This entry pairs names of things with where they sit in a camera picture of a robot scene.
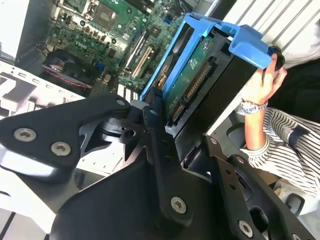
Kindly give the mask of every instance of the striped shirt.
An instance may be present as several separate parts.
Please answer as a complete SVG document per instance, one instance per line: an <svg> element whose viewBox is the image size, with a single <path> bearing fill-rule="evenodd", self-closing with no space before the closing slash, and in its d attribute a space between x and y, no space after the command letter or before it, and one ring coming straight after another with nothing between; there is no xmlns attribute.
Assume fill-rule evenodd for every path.
<svg viewBox="0 0 320 240"><path fill-rule="evenodd" d="M241 105L236 110L243 114ZM258 150L242 149L252 167L288 180L320 199L320 124L267 107L266 142Z"/></svg>

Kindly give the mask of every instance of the wristwatch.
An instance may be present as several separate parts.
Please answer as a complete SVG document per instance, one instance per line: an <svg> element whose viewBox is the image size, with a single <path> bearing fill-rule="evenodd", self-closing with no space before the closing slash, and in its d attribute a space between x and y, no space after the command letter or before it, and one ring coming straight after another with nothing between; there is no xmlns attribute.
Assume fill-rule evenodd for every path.
<svg viewBox="0 0 320 240"><path fill-rule="evenodd" d="M242 110L246 114L256 114L256 113L266 109L266 107L268 106L268 101L266 101L264 104L258 105L252 101L242 100L241 106L242 106Z"/></svg>

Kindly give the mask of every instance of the green circuit board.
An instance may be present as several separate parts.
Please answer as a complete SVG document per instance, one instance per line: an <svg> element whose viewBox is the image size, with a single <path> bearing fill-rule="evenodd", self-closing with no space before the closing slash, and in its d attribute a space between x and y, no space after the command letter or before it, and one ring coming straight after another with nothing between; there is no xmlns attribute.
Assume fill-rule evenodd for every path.
<svg viewBox="0 0 320 240"><path fill-rule="evenodd" d="M143 12L130 2L64 0L66 8L59 12L49 45L92 65L103 64L113 82L141 93L185 12L177 15L175 0L157 0Z"/></svg>
<svg viewBox="0 0 320 240"><path fill-rule="evenodd" d="M179 104L180 99L184 97L184 101L189 101L210 71L211 65L204 60L207 59L207 54L212 46L213 41L210 36L199 43L166 96L164 111L167 117L172 117L173 121L183 111L183 105Z"/></svg>

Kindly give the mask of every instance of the black metal bracket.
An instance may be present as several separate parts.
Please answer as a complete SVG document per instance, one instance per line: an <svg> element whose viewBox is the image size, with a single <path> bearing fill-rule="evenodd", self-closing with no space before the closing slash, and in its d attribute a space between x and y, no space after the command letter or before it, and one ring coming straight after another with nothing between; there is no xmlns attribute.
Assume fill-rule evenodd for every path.
<svg viewBox="0 0 320 240"><path fill-rule="evenodd" d="M59 236L68 232L67 227L86 228L91 231L86 236L105 236L106 230L115 231L112 224L106 227L105 219L119 225L118 220L125 219L127 225L138 221L150 236L160 234L165 239L194 239L198 234L201 239L263 240L266 230L272 239L289 240L295 235L314 239L249 164L238 155L226 157L214 138L202 136L199 146L186 151L184 166L200 175L183 170L174 138L165 130L161 99L161 94L155 93L153 105L139 109L108 94L5 118L0 121L0 166L50 184L61 183L69 179L81 156L111 142L125 144L127 167L63 206L56 218ZM54 151L56 143L66 145ZM115 190L117 184L121 191ZM141 195L132 194L140 186ZM134 218L128 210L122 211L128 196L134 198ZM90 211L77 209L85 209L88 203ZM108 212L102 211L109 204ZM142 206L147 209L138 211ZM110 208L121 210L121 217ZM256 208L269 219L267 229L253 221L252 210ZM94 219L98 215L103 221ZM92 224L77 221L85 218ZM131 230L121 233L126 236L123 239L137 233ZM79 238L67 234L58 239Z"/></svg>
<svg viewBox="0 0 320 240"><path fill-rule="evenodd" d="M108 94L5 118L0 122L0 167L44 182L66 182L98 124L125 118L130 109L126 100Z"/></svg>

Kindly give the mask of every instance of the screw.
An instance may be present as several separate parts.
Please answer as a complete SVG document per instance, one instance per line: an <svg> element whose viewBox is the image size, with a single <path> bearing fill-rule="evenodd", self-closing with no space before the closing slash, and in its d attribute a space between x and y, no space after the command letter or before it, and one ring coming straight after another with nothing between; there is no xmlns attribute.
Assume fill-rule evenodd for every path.
<svg viewBox="0 0 320 240"><path fill-rule="evenodd" d="M293 240L301 240L301 238L297 234L292 234Z"/></svg>
<svg viewBox="0 0 320 240"><path fill-rule="evenodd" d="M119 99L116 101L116 103L117 103L117 104L120 104L120 105L122 105L122 106L126 105L124 101L119 100Z"/></svg>
<svg viewBox="0 0 320 240"><path fill-rule="evenodd" d="M178 196L171 198L171 207L179 214L184 214L187 211L186 203Z"/></svg>
<svg viewBox="0 0 320 240"><path fill-rule="evenodd" d="M157 113L155 110L153 110L153 109L150 109L150 113L152 113L152 114L154 114L154 115L158 115L158 113Z"/></svg>
<svg viewBox="0 0 320 240"><path fill-rule="evenodd" d="M244 163L245 163L245 161L244 161L241 157L239 157L239 156L237 156L236 159L237 159L237 160L239 161L239 163L241 163L241 164L244 164Z"/></svg>
<svg viewBox="0 0 320 240"><path fill-rule="evenodd" d="M30 128L19 128L13 133L15 139L22 142L31 142L36 139L37 134Z"/></svg>
<svg viewBox="0 0 320 240"><path fill-rule="evenodd" d="M51 145L51 151L57 156L68 156L71 153L71 147L68 143L57 141Z"/></svg>
<svg viewBox="0 0 320 240"><path fill-rule="evenodd" d="M211 141L213 144L217 144L217 140L215 140L213 137L210 138L210 141Z"/></svg>
<svg viewBox="0 0 320 240"><path fill-rule="evenodd" d="M248 238L253 237L254 232L252 231L251 227L249 226L249 224L246 221L240 220L238 222L238 226L239 226L241 232L243 232L243 234L246 235Z"/></svg>

